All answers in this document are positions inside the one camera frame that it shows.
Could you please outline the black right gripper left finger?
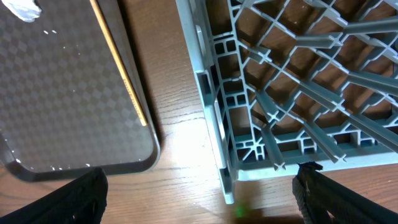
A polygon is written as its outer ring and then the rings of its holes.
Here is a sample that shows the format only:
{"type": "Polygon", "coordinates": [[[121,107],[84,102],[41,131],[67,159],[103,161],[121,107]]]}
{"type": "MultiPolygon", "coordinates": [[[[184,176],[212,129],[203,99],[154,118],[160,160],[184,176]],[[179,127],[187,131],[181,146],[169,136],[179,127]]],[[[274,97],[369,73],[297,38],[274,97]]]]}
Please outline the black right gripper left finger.
{"type": "Polygon", "coordinates": [[[100,223],[107,206],[108,180],[101,168],[1,217],[1,223],[100,223]]]}

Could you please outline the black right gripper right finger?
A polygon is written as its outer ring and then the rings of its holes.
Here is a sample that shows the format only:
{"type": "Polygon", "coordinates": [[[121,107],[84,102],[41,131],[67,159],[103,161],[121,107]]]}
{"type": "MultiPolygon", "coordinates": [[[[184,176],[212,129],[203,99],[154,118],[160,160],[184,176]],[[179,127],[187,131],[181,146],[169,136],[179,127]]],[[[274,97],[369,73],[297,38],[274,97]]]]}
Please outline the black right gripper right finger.
{"type": "Polygon", "coordinates": [[[320,164],[298,166],[292,191],[305,223],[397,223],[396,212],[323,175],[320,164]]]}

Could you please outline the wooden chopstick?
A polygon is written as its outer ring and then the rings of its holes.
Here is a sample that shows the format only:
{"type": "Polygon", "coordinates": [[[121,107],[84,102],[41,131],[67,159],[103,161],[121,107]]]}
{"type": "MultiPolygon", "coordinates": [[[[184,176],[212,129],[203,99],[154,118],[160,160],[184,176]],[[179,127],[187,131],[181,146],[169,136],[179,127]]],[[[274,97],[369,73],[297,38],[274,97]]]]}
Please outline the wooden chopstick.
{"type": "Polygon", "coordinates": [[[133,85],[132,85],[132,83],[131,83],[131,81],[130,81],[130,79],[128,77],[126,68],[125,68],[125,66],[123,64],[123,61],[122,61],[122,58],[121,58],[121,56],[120,56],[120,54],[118,52],[118,49],[117,49],[116,44],[114,42],[114,39],[113,39],[113,37],[112,37],[112,35],[111,35],[110,31],[109,31],[109,27],[108,27],[108,25],[107,25],[107,23],[106,23],[106,21],[104,19],[104,16],[103,16],[103,13],[102,13],[102,11],[100,9],[100,6],[99,6],[97,0],[90,0],[90,4],[91,4],[91,7],[93,8],[94,14],[96,16],[96,19],[98,21],[100,29],[101,29],[101,31],[103,33],[105,41],[106,41],[106,43],[107,43],[107,45],[108,45],[108,47],[110,49],[111,55],[112,55],[112,57],[113,57],[113,59],[114,59],[114,61],[116,63],[116,66],[118,68],[120,76],[121,76],[121,78],[123,80],[124,86],[126,87],[126,90],[127,90],[128,94],[129,94],[129,97],[130,97],[130,99],[132,101],[132,104],[133,104],[134,109],[135,109],[135,111],[137,113],[139,121],[140,121],[142,126],[147,126],[146,117],[145,117],[144,112],[143,112],[143,110],[141,108],[141,105],[139,103],[137,95],[136,95],[136,93],[134,91],[133,85]]]}

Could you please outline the white napkin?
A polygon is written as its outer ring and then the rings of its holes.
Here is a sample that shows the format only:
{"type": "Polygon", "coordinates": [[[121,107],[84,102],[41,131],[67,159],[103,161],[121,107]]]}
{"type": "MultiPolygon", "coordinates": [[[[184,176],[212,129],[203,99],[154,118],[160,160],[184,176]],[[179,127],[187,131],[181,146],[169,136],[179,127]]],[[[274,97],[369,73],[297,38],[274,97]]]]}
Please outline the white napkin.
{"type": "Polygon", "coordinates": [[[24,22],[34,22],[42,12],[34,0],[1,0],[1,2],[24,22]]]}

